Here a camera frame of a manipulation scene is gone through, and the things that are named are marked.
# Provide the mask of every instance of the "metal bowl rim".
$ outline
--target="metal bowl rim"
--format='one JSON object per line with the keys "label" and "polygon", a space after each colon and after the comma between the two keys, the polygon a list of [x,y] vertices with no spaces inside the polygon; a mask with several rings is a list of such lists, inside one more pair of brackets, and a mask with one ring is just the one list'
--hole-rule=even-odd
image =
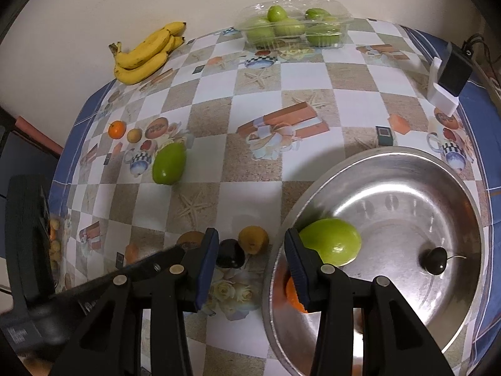
{"label": "metal bowl rim", "polygon": [[318,178],[302,195],[301,197],[296,201],[292,209],[289,211],[287,214],[286,218],[284,219],[284,222],[279,228],[279,232],[275,238],[275,241],[273,243],[273,248],[270,253],[270,259],[268,260],[268,263],[265,268],[265,277],[263,281],[263,288],[262,288],[262,317],[265,325],[265,332],[266,336],[268,338],[268,341],[270,343],[271,349],[273,350],[274,354],[276,355],[276,358],[279,360],[279,362],[282,364],[282,366],[287,369],[287,371],[291,374],[297,374],[297,375],[302,375],[302,373],[290,362],[290,360],[286,357],[284,350],[282,349],[281,345],[277,341],[275,335],[275,325],[273,323],[273,318],[271,314],[271,289],[272,285],[275,280],[275,272],[276,272],[276,265],[279,260],[279,256],[281,255],[281,251],[284,246],[283,238],[286,230],[289,227],[292,227],[297,220],[297,217],[302,213],[302,211],[306,208],[306,206],[310,203],[312,198],[322,190],[324,186],[326,186],[332,179],[334,179],[336,176],[341,174],[343,171],[347,170],[348,168],[366,161],[371,158],[376,158],[376,157],[381,157],[385,155],[390,155],[390,154],[400,154],[400,155],[407,155],[411,157],[416,157],[416,158],[421,158],[424,159],[428,162],[431,162],[435,164],[437,167],[441,168],[445,173],[447,173],[462,189],[463,192],[466,194],[470,205],[473,208],[473,211],[475,213],[475,219],[477,220],[477,225],[478,225],[478,232],[480,234],[480,270],[479,270],[479,276],[478,276],[478,281],[477,281],[477,288],[475,289],[475,294],[472,298],[472,303],[470,304],[470,307],[468,309],[467,315],[465,315],[463,322],[457,329],[456,333],[452,337],[452,339],[449,341],[449,343],[442,349],[442,352],[445,352],[450,345],[454,342],[454,340],[457,338],[467,321],[469,320],[470,316],[472,315],[472,309],[474,306],[474,302],[478,300],[479,296],[482,294],[482,288],[483,285],[481,284],[480,278],[483,275],[484,267],[487,264],[487,254],[485,252],[485,239],[483,235],[483,229],[480,224],[480,214],[477,209],[477,204],[475,203],[469,189],[467,186],[464,184],[463,180],[458,176],[458,174],[450,168],[447,164],[445,164],[442,160],[438,159],[437,157],[434,157],[422,150],[418,150],[415,148],[410,148],[410,147],[385,147],[385,148],[373,148],[369,150],[362,151],[358,154],[352,155],[351,157],[348,157],[344,161],[341,161],[340,163],[336,164],[333,166],[331,169],[329,169],[326,173],[324,173],[320,178]]}

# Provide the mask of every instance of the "patterned tablecloth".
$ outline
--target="patterned tablecloth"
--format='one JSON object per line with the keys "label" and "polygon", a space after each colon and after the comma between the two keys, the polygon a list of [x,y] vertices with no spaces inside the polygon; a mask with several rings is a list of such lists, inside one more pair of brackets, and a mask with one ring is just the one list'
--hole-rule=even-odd
{"label": "patterned tablecloth", "polygon": [[[64,219],[59,291],[172,246],[187,231],[215,227],[221,239],[235,238],[256,224],[277,241],[313,181],[377,146],[413,147],[448,162],[489,238],[477,144],[462,109],[446,117],[425,99],[429,55],[388,22],[357,19],[348,34],[340,50],[255,52],[228,29],[180,47],[141,84],[114,81],[96,92],[68,139],[49,198],[51,212]],[[107,129],[115,120],[146,137],[112,140]],[[180,140],[189,148],[181,182],[153,183],[155,150]],[[186,316],[195,375],[287,374],[262,323],[266,260],[264,253],[241,269],[216,269],[204,311]],[[447,351],[457,374],[474,361],[476,320],[477,312]],[[150,369],[149,312],[143,325],[142,364]]]}

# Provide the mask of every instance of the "orange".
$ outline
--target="orange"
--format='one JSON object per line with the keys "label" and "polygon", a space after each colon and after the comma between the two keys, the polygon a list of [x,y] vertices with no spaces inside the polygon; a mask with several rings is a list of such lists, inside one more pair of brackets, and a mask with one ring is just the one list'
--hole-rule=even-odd
{"label": "orange", "polygon": [[125,130],[127,130],[127,125],[121,120],[116,120],[110,124],[108,135],[114,140],[119,140],[124,136]]}
{"label": "orange", "polygon": [[289,301],[290,305],[296,308],[297,311],[302,312],[303,314],[308,313],[308,311],[305,310],[304,306],[299,302],[292,276],[289,277],[289,280],[287,280],[287,285],[285,286],[285,295],[287,297],[287,301]]}

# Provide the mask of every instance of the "black power adapter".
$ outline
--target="black power adapter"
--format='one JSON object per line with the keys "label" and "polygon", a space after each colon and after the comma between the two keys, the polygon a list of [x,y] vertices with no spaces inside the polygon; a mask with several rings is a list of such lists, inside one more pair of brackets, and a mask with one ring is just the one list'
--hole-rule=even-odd
{"label": "black power adapter", "polygon": [[466,45],[463,49],[449,42],[447,57],[438,69],[438,84],[454,97],[458,97],[473,72],[473,49]]}

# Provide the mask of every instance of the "plastic container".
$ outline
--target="plastic container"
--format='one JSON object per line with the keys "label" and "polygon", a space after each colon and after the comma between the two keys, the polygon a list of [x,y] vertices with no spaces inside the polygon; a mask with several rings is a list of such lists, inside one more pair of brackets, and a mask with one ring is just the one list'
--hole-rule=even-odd
{"label": "plastic container", "polygon": [[254,49],[340,48],[353,17],[335,0],[281,0],[240,11],[235,29]]}

